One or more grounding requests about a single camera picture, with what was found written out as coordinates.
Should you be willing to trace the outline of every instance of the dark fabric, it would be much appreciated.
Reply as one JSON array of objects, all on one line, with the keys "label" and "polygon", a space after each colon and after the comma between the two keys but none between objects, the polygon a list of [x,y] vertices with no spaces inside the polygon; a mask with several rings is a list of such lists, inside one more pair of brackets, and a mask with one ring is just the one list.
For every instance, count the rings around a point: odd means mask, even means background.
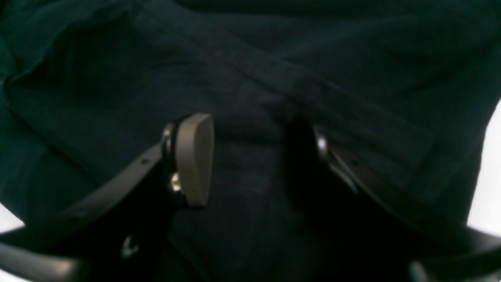
[{"label": "dark fabric", "polygon": [[444,213],[461,202],[457,183],[474,186],[470,159],[501,88],[494,1],[338,1],[308,14],[302,2],[257,2],[252,15],[241,14],[249,2],[11,3],[0,22],[0,71],[13,75],[0,101],[0,202],[25,221],[98,188],[167,122],[213,114],[210,205],[176,215],[178,254],[165,261],[182,266],[159,280],[325,271],[331,245],[287,197],[283,133],[297,114]]}]

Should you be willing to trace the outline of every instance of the metal screw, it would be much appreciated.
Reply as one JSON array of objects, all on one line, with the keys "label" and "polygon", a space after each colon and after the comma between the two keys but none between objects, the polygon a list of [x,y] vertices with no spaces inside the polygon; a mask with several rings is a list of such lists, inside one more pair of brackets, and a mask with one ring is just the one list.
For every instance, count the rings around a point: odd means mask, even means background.
[{"label": "metal screw", "polygon": [[139,233],[127,236],[122,244],[121,257],[122,259],[129,259],[139,252]]},{"label": "metal screw", "polygon": [[181,180],[179,179],[179,174],[177,172],[172,175],[172,178],[170,179],[170,185],[174,192],[184,193],[183,186],[181,185]]}]

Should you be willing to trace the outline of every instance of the gray plastic piece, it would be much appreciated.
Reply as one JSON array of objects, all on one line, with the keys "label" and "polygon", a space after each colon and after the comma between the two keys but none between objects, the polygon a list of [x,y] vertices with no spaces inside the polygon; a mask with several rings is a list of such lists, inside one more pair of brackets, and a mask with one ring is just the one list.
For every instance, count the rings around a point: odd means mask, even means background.
[{"label": "gray plastic piece", "polygon": [[2,269],[35,282],[79,282],[86,280],[89,266],[79,260],[30,252],[0,243]]},{"label": "gray plastic piece", "polygon": [[210,114],[197,113],[179,125],[176,166],[190,207],[207,204],[214,152],[214,124]]}]

